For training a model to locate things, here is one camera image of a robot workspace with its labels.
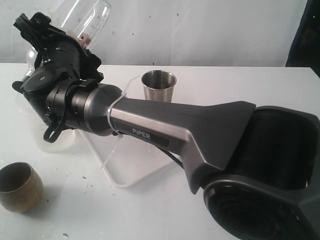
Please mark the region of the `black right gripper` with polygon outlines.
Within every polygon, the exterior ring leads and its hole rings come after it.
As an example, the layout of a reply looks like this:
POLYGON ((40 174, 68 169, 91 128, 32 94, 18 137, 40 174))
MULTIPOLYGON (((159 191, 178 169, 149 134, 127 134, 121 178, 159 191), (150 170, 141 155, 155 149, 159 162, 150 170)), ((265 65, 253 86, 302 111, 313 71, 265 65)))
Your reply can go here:
POLYGON ((83 48, 80 44, 63 31, 46 31, 36 34, 40 46, 44 52, 38 52, 34 62, 37 69, 40 65, 55 63, 66 68, 73 77, 81 80, 94 79, 101 82, 104 79, 103 73, 98 71, 102 61, 89 49, 83 48))

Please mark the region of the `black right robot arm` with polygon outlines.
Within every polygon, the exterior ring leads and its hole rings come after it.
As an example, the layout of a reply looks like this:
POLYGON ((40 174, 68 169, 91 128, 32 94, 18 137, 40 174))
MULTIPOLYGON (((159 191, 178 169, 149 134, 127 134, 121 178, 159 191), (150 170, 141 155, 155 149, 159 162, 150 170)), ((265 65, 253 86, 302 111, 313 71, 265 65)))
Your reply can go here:
POLYGON ((180 157, 192 193, 203 189, 215 221, 241 240, 320 237, 320 121, 245 101, 195 106, 131 99, 101 83, 98 60, 64 32, 21 30, 42 65, 13 88, 47 124, 124 134, 180 157))

